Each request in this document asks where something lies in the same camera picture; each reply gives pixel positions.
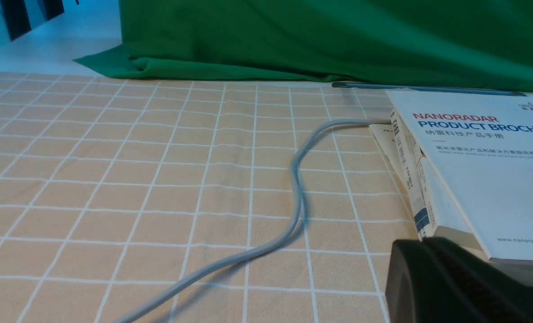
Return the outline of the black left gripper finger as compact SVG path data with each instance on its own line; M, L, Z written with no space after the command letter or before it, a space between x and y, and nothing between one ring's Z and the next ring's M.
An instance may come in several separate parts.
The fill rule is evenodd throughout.
M392 243L392 323L533 323L533 288L445 238Z

